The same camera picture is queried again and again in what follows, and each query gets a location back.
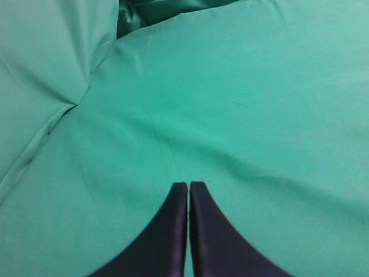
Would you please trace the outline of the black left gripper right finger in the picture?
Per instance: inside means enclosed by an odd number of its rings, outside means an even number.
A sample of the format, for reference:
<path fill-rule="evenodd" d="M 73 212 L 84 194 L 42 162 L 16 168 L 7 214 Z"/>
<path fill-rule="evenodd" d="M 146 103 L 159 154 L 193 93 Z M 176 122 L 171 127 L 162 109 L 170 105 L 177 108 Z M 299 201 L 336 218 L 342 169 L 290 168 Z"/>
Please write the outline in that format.
<path fill-rule="evenodd" d="M 190 184 L 190 247 L 195 276 L 290 276 L 240 235 L 204 182 Z"/>

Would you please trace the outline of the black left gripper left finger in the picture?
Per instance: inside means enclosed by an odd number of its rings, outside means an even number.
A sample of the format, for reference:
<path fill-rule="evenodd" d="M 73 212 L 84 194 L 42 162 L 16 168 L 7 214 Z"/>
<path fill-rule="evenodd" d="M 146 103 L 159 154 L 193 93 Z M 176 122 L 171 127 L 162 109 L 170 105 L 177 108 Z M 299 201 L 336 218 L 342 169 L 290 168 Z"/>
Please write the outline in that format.
<path fill-rule="evenodd" d="M 90 276 L 183 276 L 187 205 L 187 184 L 172 184 L 162 206 L 144 230 L 120 254 Z"/>

